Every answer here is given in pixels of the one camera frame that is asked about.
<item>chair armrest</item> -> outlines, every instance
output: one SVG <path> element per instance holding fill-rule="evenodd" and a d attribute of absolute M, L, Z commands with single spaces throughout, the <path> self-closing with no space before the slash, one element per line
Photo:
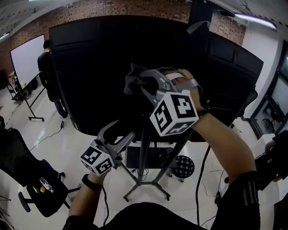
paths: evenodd
<path fill-rule="evenodd" d="M 19 192 L 19 193 L 18 193 L 18 197 L 19 197 L 20 202 L 21 202 L 23 208 L 25 209 L 25 211 L 26 211 L 26 212 L 30 212 L 31 209 L 29 208 L 28 202 L 27 202 L 27 200 L 30 200 L 30 199 L 25 199 L 24 196 L 23 196 L 23 194 L 22 194 L 22 192 Z"/>

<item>ceiling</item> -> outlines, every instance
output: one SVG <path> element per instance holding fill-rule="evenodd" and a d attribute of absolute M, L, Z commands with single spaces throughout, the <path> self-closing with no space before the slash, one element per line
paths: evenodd
<path fill-rule="evenodd" d="M 11 32 L 23 20 L 68 0 L 0 0 L 0 36 Z M 211 0 L 234 12 L 256 15 L 273 21 L 278 30 L 288 35 L 288 0 Z"/>
<path fill-rule="evenodd" d="M 288 34 L 288 0 L 220 0 L 234 11 L 268 19 Z"/>
<path fill-rule="evenodd" d="M 10 32 L 20 22 L 60 0 L 0 0 L 0 35 Z"/>

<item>brick wall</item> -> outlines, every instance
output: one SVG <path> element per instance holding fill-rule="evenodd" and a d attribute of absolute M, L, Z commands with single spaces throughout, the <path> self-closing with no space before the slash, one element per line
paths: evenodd
<path fill-rule="evenodd" d="M 24 42 L 44 34 L 49 37 L 49 28 L 81 18 L 104 15 L 142 15 L 188 22 L 191 3 L 185 0 L 80 0 L 67 7 L 55 9 L 16 32 L 0 43 L 0 69 L 7 74 L 13 71 L 10 51 Z M 210 31 L 242 45 L 245 27 L 237 25 L 228 17 L 213 14 Z"/>

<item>fluorescent light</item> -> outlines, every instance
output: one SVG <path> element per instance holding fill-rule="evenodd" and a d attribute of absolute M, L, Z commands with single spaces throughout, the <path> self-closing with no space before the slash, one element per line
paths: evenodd
<path fill-rule="evenodd" d="M 9 33 L 3 34 L 3 36 L 0 37 L 0 40 L 1 40 L 2 38 L 6 37 L 8 34 L 9 34 Z"/>
<path fill-rule="evenodd" d="M 277 29 L 276 25 L 268 20 L 262 19 L 262 18 L 258 18 L 255 16 L 251 16 L 251 15 L 246 15 L 246 14 L 242 14 L 242 13 L 235 13 L 235 16 L 238 18 L 242 18 L 245 19 L 247 21 L 250 22 L 255 22 L 255 23 L 259 23 L 261 25 L 264 25 L 266 27 L 272 28 L 274 30 Z"/>

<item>white cube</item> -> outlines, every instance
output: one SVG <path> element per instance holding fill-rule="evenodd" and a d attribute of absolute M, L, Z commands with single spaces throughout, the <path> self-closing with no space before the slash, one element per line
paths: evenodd
<path fill-rule="evenodd" d="M 158 134 L 180 134 L 199 120 L 188 90 L 182 93 L 167 92 L 150 116 Z"/>
<path fill-rule="evenodd" d="M 94 146 L 90 146 L 80 160 L 86 168 L 98 176 L 114 166 L 111 156 Z"/>

